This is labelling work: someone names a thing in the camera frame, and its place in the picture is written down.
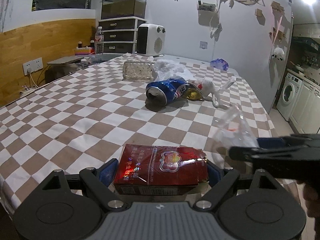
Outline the person's right hand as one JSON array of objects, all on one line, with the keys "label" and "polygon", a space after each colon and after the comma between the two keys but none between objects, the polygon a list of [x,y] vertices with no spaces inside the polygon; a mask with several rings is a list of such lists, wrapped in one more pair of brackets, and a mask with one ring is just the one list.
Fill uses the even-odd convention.
[{"label": "person's right hand", "polygon": [[303,198],[306,203],[307,214],[311,218],[318,218],[320,215],[319,193],[309,184],[297,181],[298,185],[304,185]]}]

